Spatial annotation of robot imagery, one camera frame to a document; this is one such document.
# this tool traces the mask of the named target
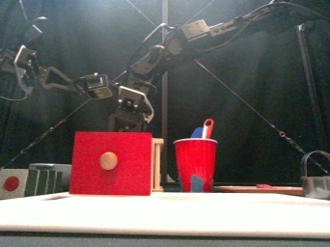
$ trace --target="red circle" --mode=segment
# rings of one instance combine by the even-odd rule
[[[19,178],[8,177],[4,183],[4,189],[9,192],[15,191],[19,188]]]

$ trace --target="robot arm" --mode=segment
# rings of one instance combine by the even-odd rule
[[[309,20],[329,18],[289,1],[273,1],[251,13],[238,16],[226,23],[207,26],[198,20],[167,32],[164,43],[155,45],[150,53],[128,67],[128,79],[119,93],[119,109],[110,117],[110,130],[144,131],[151,118],[152,107],[143,103],[143,97],[135,101],[134,95],[148,98],[154,91],[154,80],[166,71],[194,61],[202,55],[223,47],[238,38],[265,30],[281,33]]]

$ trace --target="metal bucket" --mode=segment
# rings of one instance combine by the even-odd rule
[[[330,200],[330,176],[323,177],[309,177],[307,176],[307,164],[311,155],[318,153],[326,157],[330,162],[330,153],[326,151],[311,151],[302,158],[302,181],[303,181],[303,191],[305,196],[309,198],[317,198],[323,200]]]

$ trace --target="round knob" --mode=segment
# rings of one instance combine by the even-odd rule
[[[19,188],[19,178],[17,177],[8,177],[5,179],[5,183],[4,183],[3,187],[8,192],[15,191]]]
[[[106,152],[99,158],[99,165],[104,170],[112,170],[119,162],[118,155],[114,152]]]

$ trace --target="blue object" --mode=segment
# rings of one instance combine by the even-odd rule
[[[194,130],[194,133],[191,135],[191,138],[202,138],[202,127],[198,127],[195,130]]]
[[[196,175],[191,176],[191,192],[203,192],[203,179]]]

